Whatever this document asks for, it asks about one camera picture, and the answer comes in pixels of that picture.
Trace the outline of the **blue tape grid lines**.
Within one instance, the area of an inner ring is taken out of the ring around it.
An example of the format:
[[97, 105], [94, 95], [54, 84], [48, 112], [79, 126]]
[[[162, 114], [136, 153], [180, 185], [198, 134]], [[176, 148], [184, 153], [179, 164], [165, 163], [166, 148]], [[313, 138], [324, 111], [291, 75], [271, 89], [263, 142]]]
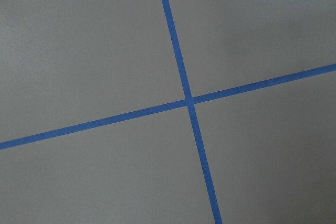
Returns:
[[211, 209], [212, 209], [213, 218], [214, 218], [215, 223], [222, 223], [223, 220], [222, 220], [219, 205], [218, 205], [218, 200], [216, 196], [215, 187], [213, 184], [211, 170], [208, 164], [208, 159], [207, 159], [206, 150], [205, 150], [205, 146], [204, 146], [204, 142], [203, 142], [203, 138], [201, 134], [199, 121], [197, 118], [195, 105], [208, 102], [208, 101], [212, 101], [212, 100], [225, 98], [225, 97], [231, 97], [231, 96], [245, 93], [245, 92], [251, 92], [254, 90], [272, 87], [272, 86], [276, 86], [276, 85], [287, 83], [287, 82], [305, 79], [305, 78], [317, 76], [320, 74], [325, 74], [328, 72], [334, 72], [335, 64], [317, 67], [317, 68], [313, 68], [313, 69], [309, 69], [309, 70], [305, 70], [301, 72], [291, 73], [285, 76], [280, 76], [280, 77], [271, 78], [271, 79], [267, 79], [263, 81], [249, 83], [243, 86], [237, 86], [237, 87], [220, 90], [220, 91], [216, 91], [212, 93], [207, 93], [207, 94], [203, 94], [203, 95], [199, 95], [195, 97], [192, 95], [191, 86], [188, 81], [187, 71], [185, 68], [183, 54], [181, 51], [179, 38], [177, 35], [173, 14], [171, 11], [170, 1], [161, 0], [161, 2], [162, 2], [164, 14], [165, 14], [167, 27], [169, 29], [170, 39], [171, 39], [171, 43], [172, 43], [172, 47], [174, 51], [174, 57], [176, 60], [178, 73], [180, 76], [181, 85], [182, 85], [182, 89], [184, 93], [183, 100], [174, 101], [174, 102], [170, 102], [166, 104], [160, 104], [160, 105], [152, 106], [152, 107], [145, 108], [145, 109], [140, 109], [140, 110], [136, 110], [136, 111], [132, 111], [128, 113], [122, 113], [122, 114], [110, 116], [110, 117], [103, 118], [103, 119], [98, 119], [98, 120], [76, 124], [76, 125], [72, 125], [68, 127], [63, 127], [60, 129], [55, 129], [52, 131], [47, 131], [47, 132], [42, 132], [42, 133], [30, 135], [30, 136], [16, 138], [13, 140], [2, 142], [1, 149], [5, 150], [5, 149], [25, 145], [25, 144], [30, 144], [33, 142], [39, 142], [39, 141], [43, 141], [43, 140], [47, 140], [47, 139], [51, 139], [55, 137], [60, 137], [63, 135], [68, 135], [72, 133], [95, 129], [95, 128], [106, 126], [106, 125], [111, 125], [111, 124], [122, 122], [122, 121], [128, 121], [130, 119], [136, 119], [136, 118], [144, 117], [144, 116], [151, 115], [151, 114], [157, 114], [157, 113], [161, 113], [165, 111], [170, 111], [170, 110], [175, 110], [178, 108], [186, 107], [188, 110], [191, 127], [192, 127], [193, 134], [194, 134], [195, 144], [197, 147], [199, 161], [202, 167], [203, 177], [205, 180], [205, 185], [206, 185], [209, 202], [210, 202]]

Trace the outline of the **brown paper table cover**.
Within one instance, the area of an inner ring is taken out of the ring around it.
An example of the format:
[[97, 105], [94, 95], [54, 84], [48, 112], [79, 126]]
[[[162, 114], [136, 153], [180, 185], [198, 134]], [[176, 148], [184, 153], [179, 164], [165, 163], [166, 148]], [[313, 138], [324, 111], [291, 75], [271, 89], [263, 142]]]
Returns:
[[[223, 223], [335, 223], [335, 0], [169, 0]], [[1, 0], [1, 223], [214, 223], [161, 0]]]

